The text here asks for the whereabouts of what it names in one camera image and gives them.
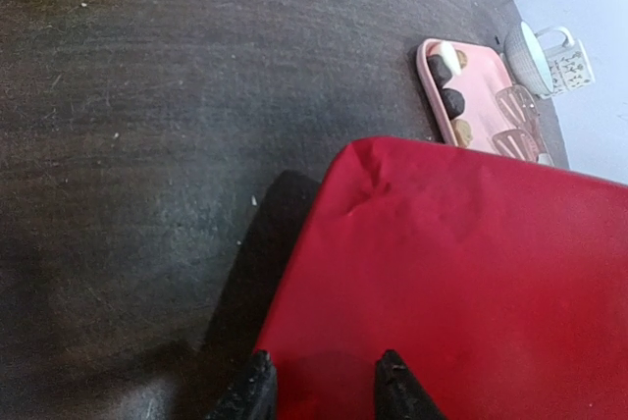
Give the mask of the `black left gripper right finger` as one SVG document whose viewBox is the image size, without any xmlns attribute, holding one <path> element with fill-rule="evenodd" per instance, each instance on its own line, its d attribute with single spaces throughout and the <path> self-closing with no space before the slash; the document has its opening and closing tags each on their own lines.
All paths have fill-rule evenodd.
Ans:
<svg viewBox="0 0 628 420">
<path fill-rule="evenodd" d="M 388 349 L 375 365 L 375 418 L 445 420 L 408 365 Z"/>
</svg>

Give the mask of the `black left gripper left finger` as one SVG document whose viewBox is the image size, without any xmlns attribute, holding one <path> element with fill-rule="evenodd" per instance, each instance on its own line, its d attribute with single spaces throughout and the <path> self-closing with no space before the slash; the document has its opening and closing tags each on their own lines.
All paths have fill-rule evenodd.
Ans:
<svg viewBox="0 0 628 420">
<path fill-rule="evenodd" d="M 252 354 L 207 420 L 271 420 L 277 418 L 278 379 L 266 350 Z"/>
</svg>

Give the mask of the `red tin lid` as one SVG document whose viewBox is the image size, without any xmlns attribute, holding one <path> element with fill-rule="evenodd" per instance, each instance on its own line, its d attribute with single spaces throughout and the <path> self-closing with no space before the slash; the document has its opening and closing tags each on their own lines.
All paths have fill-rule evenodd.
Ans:
<svg viewBox="0 0 628 420">
<path fill-rule="evenodd" d="M 397 351 L 449 419 L 627 415 L 627 189 L 456 147 L 351 142 L 257 347 L 282 419 L 370 419 Z"/>
</svg>

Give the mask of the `dark chocolate tray left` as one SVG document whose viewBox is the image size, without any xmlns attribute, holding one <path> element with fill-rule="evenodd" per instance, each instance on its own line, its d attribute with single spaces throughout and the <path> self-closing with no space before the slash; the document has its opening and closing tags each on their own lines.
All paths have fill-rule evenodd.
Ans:
<svg viewBox="0 0 628 420">
<path fill-rule="evenodd" d="M 446 84 L 453 79 L 452 71 L 439 55 L 429 56 L 427 63 L 432 79 L 437 86 L 439 96 L 445 106 L 447 117 L 450 120 L 458 118 L 465 111 L 465 99 L 460 91 L 446 87 Z"/>
</svg>

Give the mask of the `white heart chocolate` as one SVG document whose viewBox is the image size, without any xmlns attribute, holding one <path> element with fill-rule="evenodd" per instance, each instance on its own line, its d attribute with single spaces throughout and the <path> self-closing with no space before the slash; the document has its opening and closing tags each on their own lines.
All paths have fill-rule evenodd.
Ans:
<svg viewBox="0 0 628 420">
<path fill-rule="evenodd" d="M 456 77 L 462 73 L 462 66 L 458 58 L 455 47 L 448 41 L 442 41 L 438 45 L 438 55 L 442 58 L 444 64 Z"/>
</svg>

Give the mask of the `pink plastic tray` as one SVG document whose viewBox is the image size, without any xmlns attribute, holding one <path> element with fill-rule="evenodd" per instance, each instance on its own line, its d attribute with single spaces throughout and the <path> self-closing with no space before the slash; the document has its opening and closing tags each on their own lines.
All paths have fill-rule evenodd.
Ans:
<svg viewBox="0 0 628 420">
<path fill-rule="evenodd" d="M 429 38 L 417 48 L 416 69 L 418 78 L 425 90 L 432 112 L 445 143 L 457 146 L 445 106 L 430 74 L 427 58 L 438 55 L 438 45 L 442 39 Z M 495 50 L 490 47 L 449 41 L 455 49 L 462 50 L 468 58 L 467 67 L 460 76 L 453 76 L 446 87 L 460 91 L 465 99 L 465 111 L 456 119 L 467 121 L 472 128 L 474 139 L 469 150 L 500 155 L 493 146 L 492 136 L 509 129 L 509 124 L 497 108 L 496 94 L 516 85 L 508 73 L 506 65 Z"/>
</svg>

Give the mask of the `light blue ceramic bowl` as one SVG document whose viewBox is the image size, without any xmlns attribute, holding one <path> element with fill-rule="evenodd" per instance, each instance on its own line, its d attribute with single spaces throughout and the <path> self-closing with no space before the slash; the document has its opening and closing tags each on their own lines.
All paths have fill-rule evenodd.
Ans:
<svg viewBox="0 0 628 420">
<path fill-rule="evenodd" d="M 503 53 L 518 83 L 538 96 L 553 94 L 550 66 L 537 36 L 520 22 L 506 35 Z"/>
</svg>

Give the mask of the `white floral mug yellow inside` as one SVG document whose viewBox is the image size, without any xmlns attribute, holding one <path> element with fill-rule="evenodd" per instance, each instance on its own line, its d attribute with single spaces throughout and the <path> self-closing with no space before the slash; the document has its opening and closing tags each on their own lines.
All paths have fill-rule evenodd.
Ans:
<svg viewBox="0 0 628 420">
<path fill-rule="evenodd" d="M 545 28 L 535 33 L 538 39 L 559 34 L 561 40 L 544 49 L 549 64 L 553 91 L 551 96 L 592 85 L 595 81 L 592 64 L 580 39 L 564 26 Z"/>
</svg>

